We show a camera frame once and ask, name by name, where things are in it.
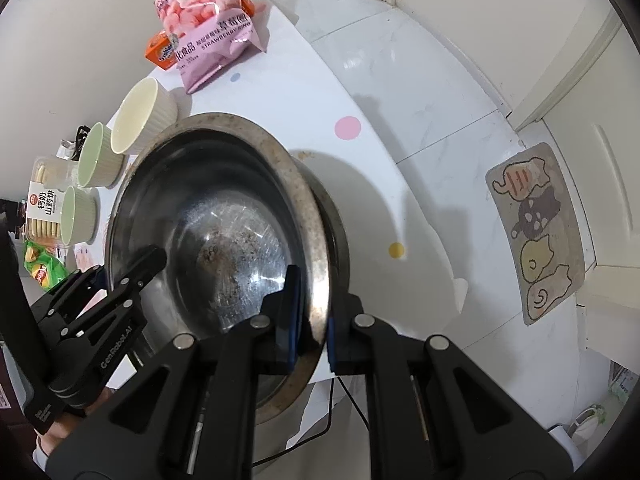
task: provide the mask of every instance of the ribbed ceramic bowl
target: ribbed ceramic bowl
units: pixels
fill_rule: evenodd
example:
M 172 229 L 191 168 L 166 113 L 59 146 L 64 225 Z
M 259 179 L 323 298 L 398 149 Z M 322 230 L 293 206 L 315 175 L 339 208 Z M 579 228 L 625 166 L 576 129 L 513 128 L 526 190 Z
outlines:
M 87 192 L 72 186 L 66 188 L 60 220 L 63 244 L 87 242 L 94 236 L 96 209 L 95 200 Z
M 114 153 L 137 155 L 178 118 L 178 105 L 153 78 L 136 83 L 120 105 L 111 133 Z
M 111 150 L 111 130 L 95 123 L 89 131 L 78 161 L 78 184 L 81 187 L 110 186 L 114 183 L 124 155 Z

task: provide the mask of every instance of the human hand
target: human hand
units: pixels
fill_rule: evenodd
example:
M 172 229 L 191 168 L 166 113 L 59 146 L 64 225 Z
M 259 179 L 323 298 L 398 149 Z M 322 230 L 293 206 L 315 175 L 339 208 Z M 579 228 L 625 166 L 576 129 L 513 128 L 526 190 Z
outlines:
M 111 390 L 110 388 L 105 388 L 100 393 L 100 396 L 96 399 L 96 401 L 91 406 L 87 406 L 84 409 L 84 412 L 87 415 L 91 415 L 112 395 L 113 390 Z M 67 412 L 63 413 L 51 425 L 47 433 L 45 433 L 44 435 L 38 434 L 38 439 L 40 440 L 40 448 L 47 456 L 49 456 L 53 452 L 53 450 L 56 449 L 58 444 L 60 444 L 60 442 L 68 437 L 81 422 L 82 418 L 80 418 L 79 416 L 75 416 Z

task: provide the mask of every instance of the pink dot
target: pink dot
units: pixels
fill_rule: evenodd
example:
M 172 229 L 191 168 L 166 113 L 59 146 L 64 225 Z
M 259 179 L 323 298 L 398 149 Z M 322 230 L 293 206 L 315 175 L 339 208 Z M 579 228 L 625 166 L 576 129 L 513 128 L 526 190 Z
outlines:
M 357 118 L 347 115 L 335 123 L 335 135 L 338 139 L 353 140 L 360 135 L 362 125 Z

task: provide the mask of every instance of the pink snack bag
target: pink snack bag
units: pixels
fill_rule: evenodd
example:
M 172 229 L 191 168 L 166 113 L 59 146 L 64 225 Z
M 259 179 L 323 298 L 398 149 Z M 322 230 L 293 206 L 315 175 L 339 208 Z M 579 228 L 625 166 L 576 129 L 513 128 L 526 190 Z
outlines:
M 174 46 L 187 94 L 254 44 L 262 46 L 241 0 L 156 0 L 156 11 Z

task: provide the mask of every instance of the plastic bag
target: plastic bag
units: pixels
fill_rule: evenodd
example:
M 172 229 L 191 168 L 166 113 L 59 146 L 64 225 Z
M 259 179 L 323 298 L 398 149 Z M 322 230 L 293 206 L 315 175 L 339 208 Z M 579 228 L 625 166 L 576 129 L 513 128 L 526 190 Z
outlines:
M 50 290 L 68 275 L 69 271 L 47 249 L 30 240 L 24 242 L 24 268 L 44 290 Z
M 156 0 L 187 94 L 237 59 L 250 43 L 262 50 L 243 1 L 252 13 L 250 0 Z

